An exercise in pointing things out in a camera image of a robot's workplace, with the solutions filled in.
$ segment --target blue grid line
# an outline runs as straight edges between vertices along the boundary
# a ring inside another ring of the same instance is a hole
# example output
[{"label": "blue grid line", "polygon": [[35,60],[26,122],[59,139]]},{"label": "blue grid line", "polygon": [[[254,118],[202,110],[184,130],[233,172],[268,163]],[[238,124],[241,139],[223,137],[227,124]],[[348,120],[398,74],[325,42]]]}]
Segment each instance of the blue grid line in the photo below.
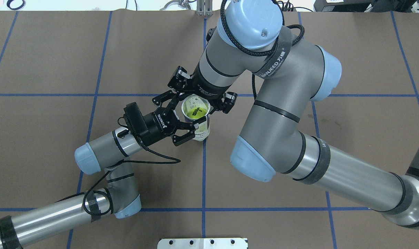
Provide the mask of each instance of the blue grid line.
[{"label": "blue grid line", "polygon": [[142,208],[141,212],[201,212],[202,208],[196,207],[167,207],[167,208]]},{"label": "blue grid line", "polygon": [[298,23],[301,25],[301,13],[297,12],[297,16],[298,16]]},{"label": "blue grid line", "polygon": [[404,64],[406,65],[406,69],[408,71],[409,78],[410,78],[411,83],[412,83],[412,87],[414,88],[415,96],[417,97],[417,102],[418,102],[418,106],[419,106],[419,96],[418,96],[417,87],[415,86],[414,78],[412,77],[412,73],[411,73],[411,69],[409,67],[408,60],[406,59],[406,55],[404,54],[402,41],[400,40],[399,30],[397,29],[397,24],[395,22],[395,17],[394,17],[394,12],[393,11],[391,11],[391,18],[392,18],[392,23],[394,25],[395,34],[397,36],[397,41],[399,43],[399,48],[400,48],[400,51],[402,52]]},{"label": "blue grid line", "polygon": [[[137,96],[137,97],[153,97],[160,93],[0,93],[0,96]],[[239,97],[252,97],[249,93],[240,93]],[[372,93],[333,93],[329,97],[416,97],[419,94],[372,94]]]},{"label": "blue grid line", "polygon": [[2,58],[4,57],[4,52],[5,52],[5,49],[7,48],[8,41],[10,40],[11,33],[13,32],[13,28],[15,27],[15,23],[16,23],[16,19],[18,15],[19,15],[19,11],[16,11],[15,18],[13,19],[13,22],[11,23],[10,30],[8,32],[7,38],[5,39],[4,47],[2,48],[2,51],[1,51],[0,65],[1,65]]},{"label": "blue grid line", "polygon": [[[100,79],[101,79],[101,76],[102,76],[103,61],[105,60],[106,45],[108,43],[108,34],[110,33],[111,17],[112,16],[113,16],[113,12],[110,11],[110,15],[108,16],[108,25],[107,25],[106,34],[105,34],[105,41],[104,41],[104,44],[103,44],[102,58],[101,58],[101,62],[100,62],[99,73],[97,75],[96,91],[94,93],[93,106],[91,108],[90,124],[88,126],[88,133],[86,135],[86,142],[87,143],[90,140],[91,127],[93,126],[94,112],[96,110],[97,95],[99,93],[99,86],[100,86]],[[77,194],[80,193],[80,188],[82,186],[82,179],[83,179],[83,172],[80,171],[79,181],[78,181],[78,184],[77,184],[77,191],[76,191]],[[73,235],[73,230],[71,229],[70,230],[70,235],[68,237],[67,249],[70,249],[70,247],[71,247],[72,235]]]},{"label": "blue grid line", "polygon": [[70,233],[68,234],[67,249],[70,249],[72,239],[73,239],[73,230],[71,229]]},{"label": "blue grid line", "polygon": [[206,138],[203,140],[203,166],[202,166],[202,238],[206,237],[205,226],[206,211]]},{"label": "blue grid line", "polygon": [[326,203],[328,204],[329,224],[331,226],[331,235],[333,236],[333,246],[337,249],[336,230],[334,228],[333,210],[331,209],[331,200],[329,199],[329,192],[325,191]]},{"label": "blue grid line", "polygon": [[[311,106],[313,109],[313,116],[314,116],[314,125],[316,127],[316,135],[318,138],[320,138],[320,130],[319,125],[317,121],[317,111],[316,111],[316,105],[314,104],[314,101],[311,101]],[[334,219],[333,219],[333,210],[331,209],[331,200],[329,199],[329,192],[325,191],[326,195],[326,203],[328,205],[328,215],[329,215],[329,224],[331,227],[331,236],[333,238],[333,247],[334,249],[337,249],[337,240],[336,240],[336,230],[334,228]]]},{"label": "blue grid line", "polygon": [[0,93],[0,96],[61,96],[61,97],[70,97],[70,96],[94,96],[94,93]]},{"label": "blue grid line", "polygon": [[[0,212],[28,212],[34,210],[34,207],[0,207]],[[199,207],[166,207],[166,208],[142,208],[140,212],[202,212]],[[364,206],[336,206],[332,211],[369,211],[370,208]],[[293,212],[293,211],[328,211],[327,207],[207,207],[205,212]]]},{"label": "blue grid line", "polygon": [[208,207],[207,212],[293,212],[293,211],[328,211],[327,207]]},{"label": "blue grid line", "polygon": [[34,207],[0,207],[0,212],[27,212],[36,209]]},{"label": "blue grid line", "polygon": [[[206,49],[206,18],[203,19],[203,50]],[[202,238],[206,238],[206,138],[203,140],[202,163]]]}]

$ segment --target can label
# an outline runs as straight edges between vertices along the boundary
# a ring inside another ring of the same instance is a hole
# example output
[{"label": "can label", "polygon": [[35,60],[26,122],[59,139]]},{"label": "can label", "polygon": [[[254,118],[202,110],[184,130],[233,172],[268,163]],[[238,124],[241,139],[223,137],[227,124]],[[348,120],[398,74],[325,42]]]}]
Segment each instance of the can label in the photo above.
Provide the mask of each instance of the can label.
[{"label": "can label", "polygon": [[188,96],[183,100],[181,109],[187,122],[193,122],[199,118],[206,116],[206,121],[199,124],[194,132],[194,140],[203,141],[210,134],[210,103],[195,94]]}]

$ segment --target wire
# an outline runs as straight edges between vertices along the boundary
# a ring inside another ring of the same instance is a hole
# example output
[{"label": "wire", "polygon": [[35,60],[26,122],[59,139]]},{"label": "wire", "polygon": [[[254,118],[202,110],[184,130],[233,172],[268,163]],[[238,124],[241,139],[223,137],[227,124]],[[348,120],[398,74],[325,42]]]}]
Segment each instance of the wire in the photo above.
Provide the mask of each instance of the wire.
[{"label": "wire", "polygon": [[[86,193],[85,193],[85,195],[83,196],[83,200],[82,200],[82,208],[83,208],[83,210],[87,213],[87,214],[89,214],[89,215],[98,215],[98,216],[102,216],[102,215],[105,215],[105,214],[108,214],[108,212],[110,212],[111,211],[111,213],[113,214],[113,200],[111,199],[111,195],[109,194],[109,193],[105,193],[105,192],[102,192],[102,191],[97,191],[97,190],[93,190],[109,173],[111,172],[111,170],[109,170],[107,173],[105,173],[100,179],[99,179],[99,181],[97,181]],[[110,206],[108,207],[108,209],[105,211],[105,212],[102,212],[102,213],[93,213],[93,212],[91,212],[91,211],[89,211],[87,208],[86,208],[86,197],[88,196],[88,194],[90,194],[90,192],[91,191],[93,191],[93,194],[101,194],[101,195],[103,195],[107,200],[108,200],[108,202],[110,203]]]},{"label": "wire", "polygon": [[255,100],[255,98],[257,98],[257,92],[255,91],[255,74],[252,74],[251,85],[252,85],[252,96],[254,96],[254,100]]},{"label": "wire", "polygon": [[225,5],[226,5],[226,1],[227,0],[222,0],[222,6],[220,7],[220,18],[222,21],[222,26],[223,29],[225,30],[225,33],[227,34],[228,38],[230,39],[230,41],[242,52],[246,53],[247,55],[251,55],[251,56],[268,56],[274,53],[274,50],[268,50],[265,52],[254,52],[251,51],[249,49],[247,49],[246,47],[243,47],[234,37],[233,33],[231,33],[230,28],[228,27],[227,21],[226,21],[226,16],[225,16]]},{"label": "wire", "polygon": [[315,11],[313,11],[313,10],[311,10],[311,9],[309,9],[309,8],[305,8],[305,7],[292,7],[292,8],[290,8],[290,10],[291,10],[291,11],[294,11],[294,9],[295,9],[295,8],[306,9],[306,10],[309,10],[309,11],[311,11],[311,12],[315,12]]}]

